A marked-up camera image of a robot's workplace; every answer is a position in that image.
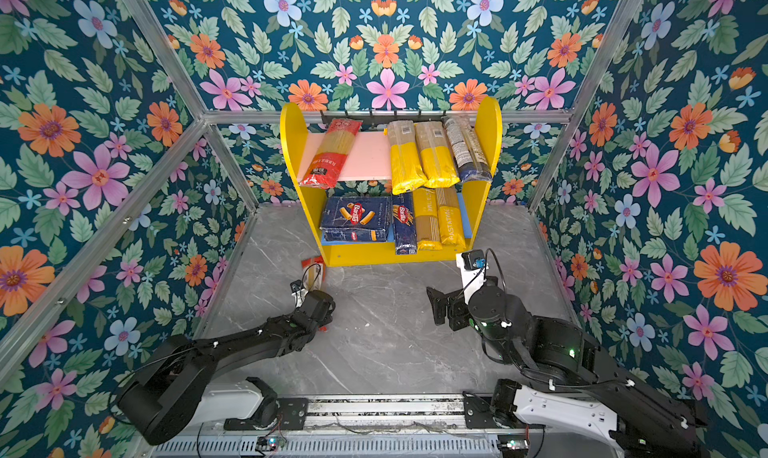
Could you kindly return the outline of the yellow Pastatime spaghetti bag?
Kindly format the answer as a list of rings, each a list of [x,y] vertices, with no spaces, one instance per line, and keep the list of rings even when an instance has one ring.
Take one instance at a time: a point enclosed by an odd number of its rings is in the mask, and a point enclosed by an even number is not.
[[[466,240],[456,189],[439,188],[435,190],[435,195],[441,243],[464,248]]]

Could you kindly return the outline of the dark blue Barilla spaghetti bag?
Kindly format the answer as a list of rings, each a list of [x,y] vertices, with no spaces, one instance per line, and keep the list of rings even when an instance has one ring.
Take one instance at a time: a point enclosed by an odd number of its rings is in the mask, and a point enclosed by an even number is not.
[[[392,196],[393,233],[397,255],[415,255],[418,251],[414,202],[410,192]]]

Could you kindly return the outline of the clear blue spaghetti bag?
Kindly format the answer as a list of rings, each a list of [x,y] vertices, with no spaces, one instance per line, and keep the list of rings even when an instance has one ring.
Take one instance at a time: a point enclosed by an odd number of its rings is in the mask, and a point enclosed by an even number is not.
[[[451,145],[460,182],[491,182],[489,164],[479,138],[469,121],[462,117],[446,117],[442,122]]]

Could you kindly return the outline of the blue Barilla pasta box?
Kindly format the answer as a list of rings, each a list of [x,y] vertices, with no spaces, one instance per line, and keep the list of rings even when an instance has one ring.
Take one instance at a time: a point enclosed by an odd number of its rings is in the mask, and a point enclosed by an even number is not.
[[[320,230],[327,242],[386,242],[392,221],[389,197],[330,197]]]

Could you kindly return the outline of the red spaghetti bag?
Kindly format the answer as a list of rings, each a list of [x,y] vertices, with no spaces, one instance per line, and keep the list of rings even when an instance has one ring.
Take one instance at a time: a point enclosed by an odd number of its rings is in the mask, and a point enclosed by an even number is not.
[[[361,128],[361,121],[333,120],[299,184],[325,190],[334,188]]]
[[[302,266],[302,286],[307,291],[321,290],[326,277],[326,264],[321,256],[304,259]]]

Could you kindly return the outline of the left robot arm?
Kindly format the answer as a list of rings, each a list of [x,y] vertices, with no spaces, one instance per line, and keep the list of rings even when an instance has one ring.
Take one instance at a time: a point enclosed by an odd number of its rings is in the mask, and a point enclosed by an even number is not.
[[[332,321],[333,298],[306,295],[292,313],[257,328],[211,339],[174,335],[115,392],[117,408],[144,440],[161,445],[207,421],[251,420],[267,428],[277,419],[277,394],[263,380],[227,384],[218,377],[260,360],[301,351]]]

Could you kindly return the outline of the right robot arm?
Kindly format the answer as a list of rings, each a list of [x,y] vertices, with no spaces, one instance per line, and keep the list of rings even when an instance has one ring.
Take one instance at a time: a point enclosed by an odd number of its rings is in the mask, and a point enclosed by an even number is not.
[[[707,424],[701,406],[644,383],[578,326],[530,313],[495,280],[474,292],[426,293],[436,324],[474,329],[483,353],[520,375],[498,380],[490,398],[468,394],[469,421],[488,414],[500,427],[559,428],[625,457],[709,456],[697,434]]]

